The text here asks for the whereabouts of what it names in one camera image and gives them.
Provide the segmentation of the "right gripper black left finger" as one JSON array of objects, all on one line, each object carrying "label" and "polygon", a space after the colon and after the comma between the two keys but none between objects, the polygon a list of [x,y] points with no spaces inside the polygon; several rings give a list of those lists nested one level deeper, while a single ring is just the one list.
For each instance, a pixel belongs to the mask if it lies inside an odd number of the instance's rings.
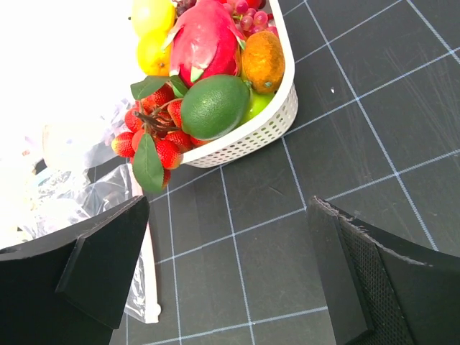
[{"label": "right gripper black left finger", "polygon": [[1,250],[2,344],[109,344],[141,251],[149,202]]}]

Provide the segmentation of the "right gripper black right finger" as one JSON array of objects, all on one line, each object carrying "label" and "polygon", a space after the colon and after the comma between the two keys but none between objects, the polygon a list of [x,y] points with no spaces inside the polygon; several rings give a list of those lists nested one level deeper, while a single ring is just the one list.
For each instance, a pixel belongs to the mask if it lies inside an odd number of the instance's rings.
[{"label": "right gripper black right finger", "polygon": [[312,197],[307,228],[337,344],[457,344],[459,258]]}]

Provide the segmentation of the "clear zip bag pink zipper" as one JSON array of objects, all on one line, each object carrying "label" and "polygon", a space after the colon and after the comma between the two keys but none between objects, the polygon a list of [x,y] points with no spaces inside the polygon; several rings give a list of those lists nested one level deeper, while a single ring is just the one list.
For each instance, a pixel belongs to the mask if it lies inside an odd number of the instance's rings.
[{"label": "clear zip bag pink zipper", "polygon": [[99,215],[143,194],[132,164],[115,155],[109,142],[127,130],[124,115],[133,105],[121,100],[112,115],[78,124],[74,136],[47,125],[42,143],[47,167],[25,185],[24,218],[18,226],[35,239]]}]

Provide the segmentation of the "red lychee bunch with leaves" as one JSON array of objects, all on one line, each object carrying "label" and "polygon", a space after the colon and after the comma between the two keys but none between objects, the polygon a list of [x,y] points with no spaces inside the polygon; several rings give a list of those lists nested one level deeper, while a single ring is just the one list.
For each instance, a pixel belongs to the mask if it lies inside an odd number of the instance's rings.
[{"label": "red lychee bunch with leaves", "polygon": [[126,132],[111,142],[114,153],[131,160],[142,190],[165,189],[183,154],[207,144],[185,133],[180,107],[188,87],[177,76],[147,76],[130,86],[135,105],[125,114]]}]

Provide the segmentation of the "white perforated plastic basket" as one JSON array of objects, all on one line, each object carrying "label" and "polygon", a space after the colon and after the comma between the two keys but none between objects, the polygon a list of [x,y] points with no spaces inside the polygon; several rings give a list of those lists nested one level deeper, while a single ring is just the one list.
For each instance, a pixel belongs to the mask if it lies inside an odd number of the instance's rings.
[{"label": "white perforated plastic basket", "polygon": [[231,162],[281,138],[292,126],[298,113],[293,51],[279,2],[268,1],[266,8],[274,15],[285,57],[285,73],[280,88],[261,113],[225,136],[186,152],[183,164],[209,168]]}]

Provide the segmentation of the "light green apple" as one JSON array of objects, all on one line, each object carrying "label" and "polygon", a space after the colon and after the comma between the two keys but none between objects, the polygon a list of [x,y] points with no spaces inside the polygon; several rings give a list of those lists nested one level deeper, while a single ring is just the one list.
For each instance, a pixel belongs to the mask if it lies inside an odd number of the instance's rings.
[{"label": "light green apple", "polygon": [[249,108],[246,114],[241,118],[239,126],[247,123],[248,121],[256,117],[258,114],[260,114],[271,102],[274,96],[274,93],[257,93],[255,91],[252,91],[249,102]]}]

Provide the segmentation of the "dark green avocado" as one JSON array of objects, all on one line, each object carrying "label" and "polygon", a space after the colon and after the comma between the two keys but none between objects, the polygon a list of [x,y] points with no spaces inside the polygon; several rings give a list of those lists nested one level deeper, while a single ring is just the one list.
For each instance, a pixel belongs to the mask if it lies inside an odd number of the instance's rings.
[{"label": "dark green avocado", "polygon": [[182,130],[203,140],[231,132],[249,108],[250,87],[240,77],[212,75],[198,81],[183,97]]}]

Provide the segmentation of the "brown kiwi fruit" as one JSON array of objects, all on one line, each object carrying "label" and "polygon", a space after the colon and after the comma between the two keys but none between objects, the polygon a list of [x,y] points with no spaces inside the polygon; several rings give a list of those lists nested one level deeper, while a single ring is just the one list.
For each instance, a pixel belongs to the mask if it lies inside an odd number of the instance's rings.
[{"label": "brown kiwi fruit", "polygon": [[285,58],[280,39],[270,31],[251,35],[241,54],[243,75],[257,93],[274,93],[280,87]]}]

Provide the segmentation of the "pink dragon fruit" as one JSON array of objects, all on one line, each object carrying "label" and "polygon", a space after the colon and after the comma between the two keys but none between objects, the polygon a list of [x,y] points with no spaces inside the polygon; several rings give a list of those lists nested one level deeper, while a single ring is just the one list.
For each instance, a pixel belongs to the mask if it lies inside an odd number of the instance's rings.
[{"label": "pink dragon fruit", "polygon": [[162,49],[169,47],[169,75],[187,87],[212,75],[238,76],[244,35],[220,1],[197,1],[178,17]]}]

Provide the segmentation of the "yellow pear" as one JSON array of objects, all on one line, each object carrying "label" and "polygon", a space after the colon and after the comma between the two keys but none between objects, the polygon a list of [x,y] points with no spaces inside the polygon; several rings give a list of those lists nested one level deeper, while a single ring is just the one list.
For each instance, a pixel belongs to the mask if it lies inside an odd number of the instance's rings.
[{"label": "yellow pear", "polygon": [[170,0],[134,0],[131,22],[139,38],[152,31],[168,32],[175,22],[175,6]]}]

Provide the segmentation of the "purple grape bunch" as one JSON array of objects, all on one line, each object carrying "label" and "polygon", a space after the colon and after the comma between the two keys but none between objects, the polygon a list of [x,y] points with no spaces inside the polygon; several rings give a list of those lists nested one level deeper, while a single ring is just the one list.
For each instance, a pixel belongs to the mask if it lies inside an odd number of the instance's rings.
[{"label": "purple grape bunch", "polygon": [[196,43],[239,42],[256,32],[278,36],[273,16],[262,10],[261,1],[183,1],[168,37]]}]

